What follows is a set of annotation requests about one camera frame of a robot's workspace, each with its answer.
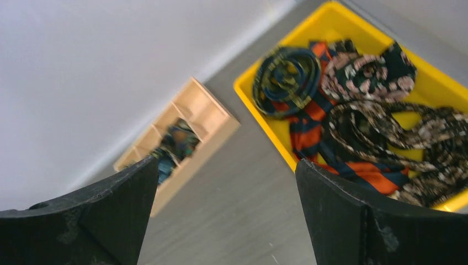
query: yellow tray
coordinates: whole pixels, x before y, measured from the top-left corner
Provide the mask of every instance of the yellow tray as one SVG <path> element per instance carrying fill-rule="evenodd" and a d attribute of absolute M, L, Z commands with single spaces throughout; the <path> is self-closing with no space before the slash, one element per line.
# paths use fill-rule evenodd
<path fill-rule="evenodd" d="M 346 7 L 336 2 L 328 2 L 321 5 L 279 44 L 308 47 L 310 40 L 334 41 L 344 38 L 352 39 L 358 50 L 367 54 L 379 54 L 393 42 L 390 37 L 346 9 Z M 406 98 L 406 101 L 431 106 L 450 105 L 463 112 L 468 112 L 468 91 L 465 87 L 419 58 L 416 54 L 404 47 L 403 50 L 418 68 L 416 86 L 414 91 Z M 261 58 L 241 74 L 234 82 L 234 88 L 289 167 L 294 171 L 297 159 L 292 153 L 288 122 L 266 118 L 255 108 L 252 100 L 252 83 L 260 62 Z M 413 114 L 397 114 L 395 117 L 403 127 L 407 128 L 418 121 L 418 116 Z M 422 158 L 422 151 L 398 152 L 411 158 Z M 457 211 L 466 205 L 468 205 L 468 189 L 445 203 L 434 207 L 434 209 Z"/>

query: white mark on table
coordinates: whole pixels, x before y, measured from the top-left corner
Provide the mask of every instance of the white mark on table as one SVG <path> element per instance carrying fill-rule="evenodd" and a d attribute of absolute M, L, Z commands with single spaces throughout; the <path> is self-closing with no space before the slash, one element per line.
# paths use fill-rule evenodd
<path fill-rule="evenodd" d="M 278 261 L 276 260 L 275 256 L 272 255 L 272 257 L 273 257 L 273 259 L 275 260 L 275 262 L 279 265 L 279 263 L 278 263 Z"/>

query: wooden box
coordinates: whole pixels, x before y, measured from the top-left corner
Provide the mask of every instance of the wooden box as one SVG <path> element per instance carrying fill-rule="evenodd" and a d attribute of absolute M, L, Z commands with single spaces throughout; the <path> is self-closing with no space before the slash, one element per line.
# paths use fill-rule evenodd
<path fill-rule="evenodd" d="M 159 145 L 167 126 L 182 118 L 200 140 L 190 157 L 176 163 L 171 176 L 159 185 L 151 216 L 155 216 L 200 167 L 231 137 L 239 122 L 195 78 L 185 85 L 163 113 L 139 136 L 114 164 L 120 171 L 145 158 Z"/>

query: wooden organizer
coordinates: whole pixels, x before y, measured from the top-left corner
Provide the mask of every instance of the wooden organizer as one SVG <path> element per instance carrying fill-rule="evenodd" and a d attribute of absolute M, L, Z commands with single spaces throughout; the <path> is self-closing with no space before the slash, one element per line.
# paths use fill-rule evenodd
<path fill-rule="evenodd" d="M 191 78 L 163 113 L 140 135 L 114 164 L 116 171 L 145 158 L 159 145 L 167 126 L 182 118 L 200 143 L 190 157 L 176 163 L 171 176 L 159 185 L 151 217 L 179 192 L 200 167 L 231 137 L 239 122 L 195 78 Z"/>

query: fabric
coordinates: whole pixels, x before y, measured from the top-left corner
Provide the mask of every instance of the fabric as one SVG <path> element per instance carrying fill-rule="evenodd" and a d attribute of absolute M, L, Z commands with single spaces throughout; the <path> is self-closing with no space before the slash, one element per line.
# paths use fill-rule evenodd
<path fill-rule="evenodd" d="M 177 163 L 192 155 L 199 142 L 185 120 L 179 118 L 173 125 L 168 126 L 159 146 L 149 154 L 158 159 L 158 184 L 169 178 Z"/>
<path fill-rule="evenodd" d="M 310 49 L 279 47 L 264 59 L 253 81 L 255 106 L 283 119 L 303 109 L 318 87 L 321 68 Z"/>
<path fill-rule="evenodd" d="M 323 41 L 310 42 L 310 49 L 320 58 L 322 68 L 338 53 L 356 51 L 350 40 L 327 44 Z M 408 169 L 402 166 L 389 166 L 382 163 L 364 162 L 359 157 L 340 157 L 330 138 L 322 138 L 322 121 L 335 105 L 321 88 L 312 97 L 311 102 L 289 119 L 292 151 L 298 160 L 303 158 L 313 161 L 326 170 L 340 175 L 382 194 L 391 194 L 408 181 Z M 318 162 L 321 154 L 328 163 Z"/>
<path fill-rule="evenodd" d="M 397 43 L 380 56 L 343 52 L 325 69 L 322 89 L 337 101 L 395 102 L 414 88 L 417 70 Z"/>
<path fill-rule="evenodd" d="M 392 116 L 398 112 L 416 112 L 422 118 L 405 130 Z M 345 152 L 363 160 L 421 172 L 392 198 L 433 206 L 468 187 L 468 116 L 462 112 L 451 107 L 365 100 L 335 106 L 326 122 L 327 133 Z M 388 150 L 383 141 L 404 150 L 426 149 L 423 161 L 398 155 Z"/>

